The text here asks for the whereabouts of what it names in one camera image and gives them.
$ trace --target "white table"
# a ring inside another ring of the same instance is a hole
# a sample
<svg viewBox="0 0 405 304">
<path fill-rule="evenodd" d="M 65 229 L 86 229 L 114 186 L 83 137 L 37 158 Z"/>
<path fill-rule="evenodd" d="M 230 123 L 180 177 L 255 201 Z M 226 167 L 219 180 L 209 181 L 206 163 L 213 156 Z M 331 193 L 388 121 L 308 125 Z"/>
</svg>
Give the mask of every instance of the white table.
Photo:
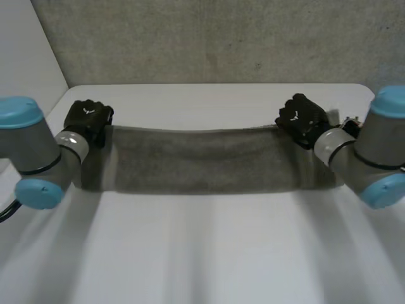
<svg viewBox="0 0 405 304">
<path fill-rule="evenodd" d="M 77 99 L 113 123 L 162 129 L 269 124 L 302 92 L 364 118 L 354 84 L 85 85 Z M 0 176 L 3 207 L 18 175 Z M 21 208 L 0 225 L 1 303 L 405 303 L 405 204 L 372 211 L 346 187 L 226 196 L 148 196 L 70 189 L 55 210 Z"/>
</svg>

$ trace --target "white wall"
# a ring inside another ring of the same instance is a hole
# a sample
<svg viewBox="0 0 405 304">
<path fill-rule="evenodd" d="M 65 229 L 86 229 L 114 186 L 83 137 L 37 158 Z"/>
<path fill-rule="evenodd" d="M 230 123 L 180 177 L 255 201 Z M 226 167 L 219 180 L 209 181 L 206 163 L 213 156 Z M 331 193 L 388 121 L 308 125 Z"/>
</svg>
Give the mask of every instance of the white wall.
<svg viewBox="0 0 405 304">
<path fill-rule="evenodd" d="M 1 0 L 0 97 L 32 97 L 48 114 L 67 89 L 30 0 Z"/>
</svg>

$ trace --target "light blue cap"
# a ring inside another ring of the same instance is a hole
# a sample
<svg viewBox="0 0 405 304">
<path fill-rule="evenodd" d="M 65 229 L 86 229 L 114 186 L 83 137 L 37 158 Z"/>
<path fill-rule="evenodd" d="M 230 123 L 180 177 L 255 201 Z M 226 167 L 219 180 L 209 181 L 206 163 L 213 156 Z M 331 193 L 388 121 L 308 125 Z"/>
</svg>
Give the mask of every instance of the light blue cap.
<svg viewBox="0 0 405 304">
<path fill-rule="evenodd" d="M 44 114 L 29 97 L 0 98 L 0 129 L 19 129 L 40 122 Z"/>
<path fill-rule="evenodd" d="M 405 174 L 402 173 L 384 177 L 372 183 L 360 194 L 360 198 L 372 209 L 393 205 L 404 196 Z"/>
<path fill-rule="evenodd" d="M 22 179 L 15 186 L 16 199 L 34 209 L 52 209 L 64 195 L 58 185 L 43 179 Z"/>
<path fill-rule="evenodd" d="M 389 118 L 405 118 L 405 85 L 390 85 L 381 89 L 370 110 Z"/>
</svg>

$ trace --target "gray wall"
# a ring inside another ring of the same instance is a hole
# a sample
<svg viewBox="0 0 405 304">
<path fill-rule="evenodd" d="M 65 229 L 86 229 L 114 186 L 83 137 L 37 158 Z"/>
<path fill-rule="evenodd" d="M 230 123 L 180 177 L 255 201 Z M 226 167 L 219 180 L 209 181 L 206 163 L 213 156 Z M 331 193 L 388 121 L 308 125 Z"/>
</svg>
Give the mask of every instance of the gray wall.
<svg viewBox="0 0 405 304">
<path fill-rule="evenodd" d="M 405 0 L 32 0 L 70 86 L 405 84 Z"/>
</svg>

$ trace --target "fabric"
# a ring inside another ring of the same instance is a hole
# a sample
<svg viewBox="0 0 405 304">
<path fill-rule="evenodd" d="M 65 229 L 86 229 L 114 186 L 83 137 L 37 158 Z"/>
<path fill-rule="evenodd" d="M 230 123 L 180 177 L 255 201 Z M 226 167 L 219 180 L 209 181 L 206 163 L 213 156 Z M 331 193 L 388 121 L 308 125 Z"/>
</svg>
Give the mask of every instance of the fabric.
<svg viewBox="0 0 405 304">
<path fill-rule="evenodd" d="M 76 184 L 123 193 L 238 194 L 340 182 L 276 126 L 197 132 L 114 126 L 106 147 L 85 159 Z"/>
</svg>

